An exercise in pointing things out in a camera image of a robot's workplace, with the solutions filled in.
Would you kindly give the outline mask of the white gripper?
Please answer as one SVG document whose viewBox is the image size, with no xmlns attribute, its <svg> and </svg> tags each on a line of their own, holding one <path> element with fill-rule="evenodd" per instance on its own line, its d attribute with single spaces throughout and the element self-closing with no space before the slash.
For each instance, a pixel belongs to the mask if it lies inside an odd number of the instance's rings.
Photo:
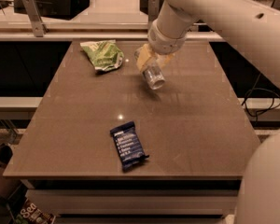
<svg viewBox="0 0 280 224">
<path fill-rule="evenodd" d="M 163 68 L 174 58 L 174 53 L 180 50 L 186 41 L 185 36 L 171 38 L 164 35 L 158 28 L 157 21 L 152 22 L 147 39 L 149 44 L 144 44 L 135 51 L 136 65 L 140 72 L 146 69 L 148 62 L 157 58 L 157 53 L 160 54 L 158 66 Z"/>
</svg>

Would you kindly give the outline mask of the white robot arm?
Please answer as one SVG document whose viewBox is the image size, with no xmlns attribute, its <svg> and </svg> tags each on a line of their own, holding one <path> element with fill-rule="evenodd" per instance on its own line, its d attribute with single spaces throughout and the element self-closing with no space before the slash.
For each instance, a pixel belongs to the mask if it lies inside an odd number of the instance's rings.
<svg viewBox="0 0 280 224">
<path fill-rule="evenodd" d="M 252 0 L 164 0 L 140 48 L 138 69 L 178 51 L 202 20 L 280 89 L 280 11 Z M 248 162 L 234 224 L 280 224 L 280 129 Z"/>
</svg>

